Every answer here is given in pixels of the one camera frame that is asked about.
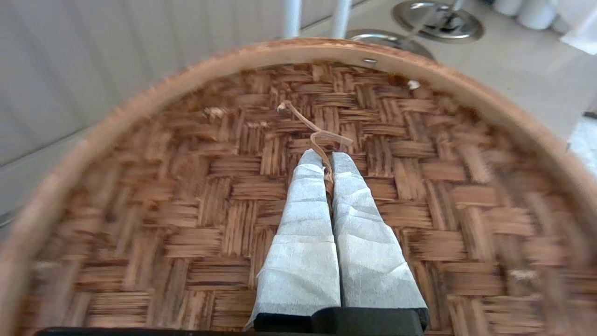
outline metal rivet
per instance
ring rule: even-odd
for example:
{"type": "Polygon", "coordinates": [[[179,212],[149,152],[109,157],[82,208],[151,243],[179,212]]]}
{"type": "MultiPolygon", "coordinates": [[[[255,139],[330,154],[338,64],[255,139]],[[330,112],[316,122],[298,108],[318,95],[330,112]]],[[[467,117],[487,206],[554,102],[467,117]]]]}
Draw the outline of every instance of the metal rivet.
{"type": "Polygon", "coordinates": [[[376,59],[363,59],[363,62],[369,63],[369,64],[377,64],[376,59]]]}

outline woven basket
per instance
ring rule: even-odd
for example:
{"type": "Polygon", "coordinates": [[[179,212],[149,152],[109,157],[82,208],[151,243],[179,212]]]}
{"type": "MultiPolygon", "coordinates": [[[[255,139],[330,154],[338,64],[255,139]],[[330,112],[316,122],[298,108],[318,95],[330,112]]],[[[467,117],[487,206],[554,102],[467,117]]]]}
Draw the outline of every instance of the woven basket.
{"type": "Polygon", "coordinates": [[[430,60],[294,39],[168,78],[67,155],[2,247],[0,334],[239,330],[309,148],[311,131],[275,111],[283,100],[354,140],[320,145],[357,163],[429,306],[428,334],[597,329],[597,187],[561,141],[430,60]]]}

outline metal pole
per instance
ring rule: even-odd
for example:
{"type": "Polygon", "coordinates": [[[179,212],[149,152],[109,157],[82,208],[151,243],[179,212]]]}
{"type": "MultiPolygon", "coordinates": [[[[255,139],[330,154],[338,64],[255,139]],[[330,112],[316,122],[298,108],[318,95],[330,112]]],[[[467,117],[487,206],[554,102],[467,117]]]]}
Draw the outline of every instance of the metal pole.
{"type": "Polygon", "coordinates": [[[295,38],[300,35],[300,15],[302,2],[302,0],[284,1],[283,38],[295,38]]]}
{"type": "Polygon", "coordinates": [[[334,12],[334,30],[332,31],[333,38],[346,37],[346,28],[348,27],[351,4],[351,0],[336,1],[336,11],[334,12]]]}

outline white container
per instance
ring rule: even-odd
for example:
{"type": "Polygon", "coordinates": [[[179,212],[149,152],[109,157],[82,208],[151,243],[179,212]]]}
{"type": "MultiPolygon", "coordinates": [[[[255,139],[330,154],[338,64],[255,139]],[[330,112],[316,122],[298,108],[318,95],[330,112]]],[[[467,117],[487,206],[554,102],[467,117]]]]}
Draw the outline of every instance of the white container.
{"type": "Polygon", "coordinates": [[[552,23],[552,29],[560,34],[566,34],[570,30],[570,25],[561,16],[558,16],[552,23]]]}
{"type": "Polygon", "coordinates": [[[525,0],[516,21],[530,29],[547,29],[557,13],[550,0],[525,0]]]}
{"type": "Polygon", "coordinates": [[[515,16],[522,5],[522,0],[496,0],[493,9],[505,16],[515,16]]]}

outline wooden basket rim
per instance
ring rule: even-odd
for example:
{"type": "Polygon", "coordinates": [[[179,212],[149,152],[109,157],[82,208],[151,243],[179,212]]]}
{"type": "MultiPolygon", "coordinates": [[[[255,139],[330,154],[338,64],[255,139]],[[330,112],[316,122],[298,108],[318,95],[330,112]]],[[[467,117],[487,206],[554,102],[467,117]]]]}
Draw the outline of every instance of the wooden basket rim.
{"type": "MultiPolygon", "coordinates": [[[[85,167],[135,121],[149,118],[168,102],[208,80],[243,69],[317,59],[371,67],[363,62],[366,58],[377,60],[375,69],[429,82],[434,89],[449,92],[475,107],[489,123],[502,126],[519,143],[535,150],[543,165],[575,197],[583,214],[588,219],[597,218],[597,183],[580,161],[566,152],[563,141],[521,108],[475,80],[423,57],[381,45],[329,38],[264,42],[212,57],[138,94],[94,126],[56,165],[32,194],[0,249],[0,335],[15,331],[21,297],[28,287],[30,262],[60,215],[64,197],[85,167]]],[[[595,233],[597,225],[590,223],[595,233]]]]}

